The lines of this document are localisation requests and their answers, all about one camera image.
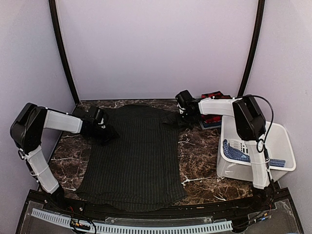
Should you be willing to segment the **dark pinstripe long sleeve shirt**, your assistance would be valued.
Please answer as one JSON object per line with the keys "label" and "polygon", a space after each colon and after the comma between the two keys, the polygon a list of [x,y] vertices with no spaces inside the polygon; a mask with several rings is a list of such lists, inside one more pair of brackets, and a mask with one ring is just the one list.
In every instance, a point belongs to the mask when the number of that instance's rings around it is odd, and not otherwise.
{"label": "dark pinstripe long sleeve shirt", "polygon": [[134,213],[166,208],[183,199],[178,114],[144,105],[106,112],[118,138],[92,146],[77,195]]}

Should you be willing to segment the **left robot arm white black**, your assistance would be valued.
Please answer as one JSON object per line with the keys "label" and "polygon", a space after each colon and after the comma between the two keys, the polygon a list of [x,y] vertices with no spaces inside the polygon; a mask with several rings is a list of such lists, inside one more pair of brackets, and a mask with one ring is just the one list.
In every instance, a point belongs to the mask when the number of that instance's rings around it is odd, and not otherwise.
{"label": "left robot arm white black", "polygon": [[31,175],[48,194],[60,191],[61,186],[52,174],[41,147],[45,129],[82,135],[99,145],[119,137],[114,127],[108,124],[108,114],[98,107],[92,106],[88,111],[76,109],[69,114],[27,103],[13,122],[10,136]]}

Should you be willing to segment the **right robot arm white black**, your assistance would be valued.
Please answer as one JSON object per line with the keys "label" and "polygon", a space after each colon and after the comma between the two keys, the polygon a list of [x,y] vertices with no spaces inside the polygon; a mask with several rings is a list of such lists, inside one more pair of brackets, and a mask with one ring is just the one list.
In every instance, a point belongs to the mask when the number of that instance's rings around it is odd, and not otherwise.
{"label": "right robot arm white black", "polygon": [[176,95],[181,120],[188,125],[201,119],[202,115],[233,117],[238,136],[245,142],[250,157],[253,186],[265,189],[272,183],[270,158],[266,148],[269,129],[266,129],[265,117],[256,102],[257,95],[241,97],[194,98],[188,90]]}

